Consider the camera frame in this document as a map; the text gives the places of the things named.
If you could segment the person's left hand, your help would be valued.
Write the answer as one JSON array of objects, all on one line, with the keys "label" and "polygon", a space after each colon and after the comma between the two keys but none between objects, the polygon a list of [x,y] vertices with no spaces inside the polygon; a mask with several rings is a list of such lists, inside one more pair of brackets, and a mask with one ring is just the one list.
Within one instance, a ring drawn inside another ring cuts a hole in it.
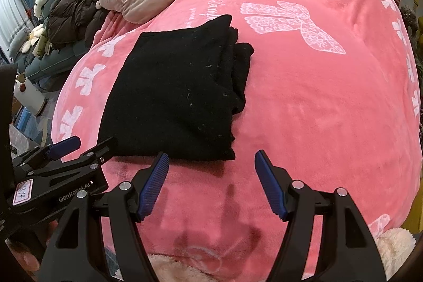
[{"label": "person's left hand", "polygon": [[[49,245],[51,236],[56,229],[58,222],[56,220],[52,221],[49,224],[41,225],[41,229],[38,231],[39,238],[45,239],[45,245]],[[19,262],[21,267],[26,271],[26,273],[34,280],[37,281],[36,273],[40,269],[40,262],[37,258],[21,244],[15,245],[11,243],[9,239],[5,241],[9,250],[12,252],[15,259]]]}]

